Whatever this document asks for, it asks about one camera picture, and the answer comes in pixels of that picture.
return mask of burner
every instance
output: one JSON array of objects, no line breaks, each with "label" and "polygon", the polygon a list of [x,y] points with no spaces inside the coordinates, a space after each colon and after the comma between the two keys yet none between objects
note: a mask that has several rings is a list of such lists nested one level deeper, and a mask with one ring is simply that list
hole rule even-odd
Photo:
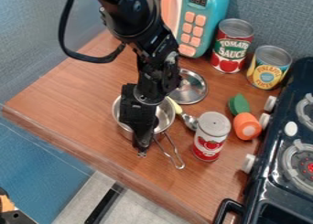
[{"label": "burner", "polygon": [[305,98],[297,104],[296,112],[300,122],[313,131],[313,97],[311,93],[306,94]]},{"label": "burner", "polygon": [[283,154],[285,177],[297,188],[313,195],[313,144],[295,140]]}]

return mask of teal toy appliance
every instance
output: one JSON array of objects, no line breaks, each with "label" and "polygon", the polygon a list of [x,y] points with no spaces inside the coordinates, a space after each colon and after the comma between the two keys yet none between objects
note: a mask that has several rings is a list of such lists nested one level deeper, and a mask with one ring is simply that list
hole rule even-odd
[{"label": "teal toy appliance", "polygon": [[208,49],[230,0],[161,0],[162,17],[179,43],[179,53],[198,58]]}]

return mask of blue floor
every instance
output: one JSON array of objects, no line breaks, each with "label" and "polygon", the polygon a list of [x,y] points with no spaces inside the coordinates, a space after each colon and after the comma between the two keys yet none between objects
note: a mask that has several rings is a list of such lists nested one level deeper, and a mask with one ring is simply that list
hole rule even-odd
[{"label": "blue floor", "polygon": [[40,224],[58,216],[93,170],[0,118],[0,187]]}]

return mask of orange button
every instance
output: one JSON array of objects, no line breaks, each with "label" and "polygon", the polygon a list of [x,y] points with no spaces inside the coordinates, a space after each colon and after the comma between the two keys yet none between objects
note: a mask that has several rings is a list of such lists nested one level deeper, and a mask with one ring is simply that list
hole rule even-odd
[{"label": "orange button", "polygon": [[184,23],[183,25],[183,31],[186,33],[190,33],[192,29],[192,24],[189,23]]},{"label": "orange button", "polygon": [[182,34],[180,39],[182,42],[188,44],[190,42],[190,35]]},{"label": "orange button", "polygon": [[179,52],[182,55],[192,57],[196,54],[196,49],[188,45],[179,45]]},{"label": "orange button", "polygon": [[193,20],[195,19],[195,14],[192,12],[187,12],[185,14],[185,20],[189,23],[193,23]]},{"label": "orange button", "polygon": [[201,27],[194,27],[192,33],[196,37],[202,37],[203,28],[201,28]]},{"label": "orange button", "polygon": [[196,16],[196,25],[203,27],[205,25],[206,20],[207,20],[206,16]]},{"label": "orange button", "polygon": [[190,45],[194,47],[199,47],[200,46],[201,39],[199,37],[193,37],[190,41]]}]

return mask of small can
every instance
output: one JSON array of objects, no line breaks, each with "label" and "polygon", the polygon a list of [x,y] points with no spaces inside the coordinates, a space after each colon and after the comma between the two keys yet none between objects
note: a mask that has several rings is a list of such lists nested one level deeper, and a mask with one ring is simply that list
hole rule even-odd
[{"label": "small can", "polygon": [[291,56],[282,48],[261,46],[254,53],[247,79],[259,89],[272,90],[284,79],[291,63]]},{"label": "small can", "polygon": [[254,39],[250,23],[238,18],[222,20],[216,37],[210,64],[224,73],[236,73],[243,68],[247,49]]},{"label": "small can", "polygon": [[192,147],[193,154],[206,162],[217,160],[231,128],[230,121],[223,114],[203,113],[198,119],[198,128]]}]

